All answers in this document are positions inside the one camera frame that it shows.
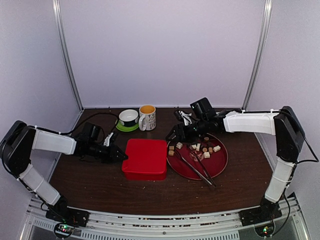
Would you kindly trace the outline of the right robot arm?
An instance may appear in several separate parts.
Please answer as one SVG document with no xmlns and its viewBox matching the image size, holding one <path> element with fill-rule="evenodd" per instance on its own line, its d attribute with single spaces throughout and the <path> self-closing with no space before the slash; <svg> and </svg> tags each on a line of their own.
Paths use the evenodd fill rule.
<svg viewBox="0 0 320 240">
<path fill-rule="evenodd" d="M 276 212 L 279 200 L 293 180 L 300 152 L 307 142 L 305 131 L 294 110 L 290 106 L 283 106 L 281 109 L 266 111 L 225 109 L 216 112 L 206 97 L 191 103 L 190 107 L 197 119 L 191 121 L 189 115 L 183 116 L 176 111 L 175 116 L 180 123 L 168 133 L 165 138 L 167 141 L 190 143 L 209 132 L 246 132 L 255 134 L 264 153 L 269 155 L 270 151 L 263 136 L 274 137 L 274 169 L 260 206 L 256 210 L 259 220 L 268 220 Z"/>
</svg>

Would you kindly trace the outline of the round red tray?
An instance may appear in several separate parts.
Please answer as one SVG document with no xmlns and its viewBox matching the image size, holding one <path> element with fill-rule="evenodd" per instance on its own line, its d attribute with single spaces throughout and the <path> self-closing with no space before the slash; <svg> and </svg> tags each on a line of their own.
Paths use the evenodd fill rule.
<svg viewBox="0 0 320 240">
<path fill-rule="evenodd" d="M 169 146 L 174 146 L 178 142 L 169 142 L 167 151 L 167 163 L 180 176 L 189 180 L 201 180 L 184 162 L 180 161 L 176 155 L 169 156 Z M 180 154 L 194 167 L 196 167 L 203 175 L 202 166 L 206 168 L 209 175 L 214 178 L 221 174 L 228 164 L 228 152 L 225 145 L 217 137 L 206 133 L 204 136 L 196 139 L 192 143 L 181 142 L 181 149 L 178 149 Z M 191 145 L 200 143 L 200 151 L 192 149 Z M 217 152 L 213 151 L 215 146 L 220 146 L 221 149 Z"/>
</svg>

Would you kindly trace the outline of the metal tongs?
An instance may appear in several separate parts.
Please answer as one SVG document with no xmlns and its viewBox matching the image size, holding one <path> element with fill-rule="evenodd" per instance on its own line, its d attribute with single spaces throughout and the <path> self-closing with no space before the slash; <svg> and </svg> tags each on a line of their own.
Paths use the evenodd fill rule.
<svg viewBox="0 0 320 240">
<path fill-rule="evenodd" d="M 202 174 L 196 167 L 194 167 L 191 163 L 189 163 L 181 154 L 180 152 L 178 151 L 178 149 L 176 148 L 174 150 L 174 155 L 176 155 L 178 157 L 178 159 L 180 161 L 182 161 L 183 163 L 185 163 L 195 174 L 197 174 L 201 180 L 203 180 L 207 185 L 213 187 L 213 188 L 216 188 L 217 185 L 216 183 L 214 182 L 214 180 L 212 179 L 212 177 L 210 176 L 210 174 L 208 173 L 207 169 L 202 166 L 202 170 L 203 170 L 203 173 Z"/>
</svg>

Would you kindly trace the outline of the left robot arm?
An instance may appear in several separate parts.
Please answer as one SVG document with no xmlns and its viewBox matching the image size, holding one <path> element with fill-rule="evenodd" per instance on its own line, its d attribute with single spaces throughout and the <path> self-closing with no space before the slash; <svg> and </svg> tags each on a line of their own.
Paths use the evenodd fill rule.
<svg viewBox="0 0 320 240">
<path fill-rule="evenodd" d="M 7 171 L 38 196 L 61 222 L 72 218 L 67 199 L 61 195 L 41 172 L 36 169 L 32 158 L 47 155 L 69 155 L 93 157 L 102 163 L 122 162 L 128 156 L 116 145 L 115 132 L 98 142 L 101 128 L 86 122 L 76 136 L 56 132 L 17 120 L 0 143 L 0 158 Z"/>
</svg>

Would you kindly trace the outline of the red chocolate box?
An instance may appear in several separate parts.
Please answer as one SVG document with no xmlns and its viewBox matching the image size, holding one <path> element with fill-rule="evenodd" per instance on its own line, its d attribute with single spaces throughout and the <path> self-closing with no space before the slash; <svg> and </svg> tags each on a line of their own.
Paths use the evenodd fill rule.
<svg viewBox="0 0 320 240">
<path fill-rule="evenodd" d="M 167 176 L 167 169 L 161 172 L 138 172 L 122 169 L 124 176 L 130 181 L 162 181 Z"/>
</svg>

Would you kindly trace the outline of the red box lid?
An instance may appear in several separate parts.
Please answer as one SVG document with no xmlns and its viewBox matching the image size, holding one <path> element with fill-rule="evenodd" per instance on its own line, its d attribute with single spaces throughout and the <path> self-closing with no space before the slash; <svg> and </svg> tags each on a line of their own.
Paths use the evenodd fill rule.
<svg viewBox="0 0 320 240">
<path fill-rule="evenodd" d="M 164 140 L 132 138 L 126 144 L 125 154 L 128 156 L 122 163 L 125 173 L 160 175 L 167 170 Z"/>
</svg>

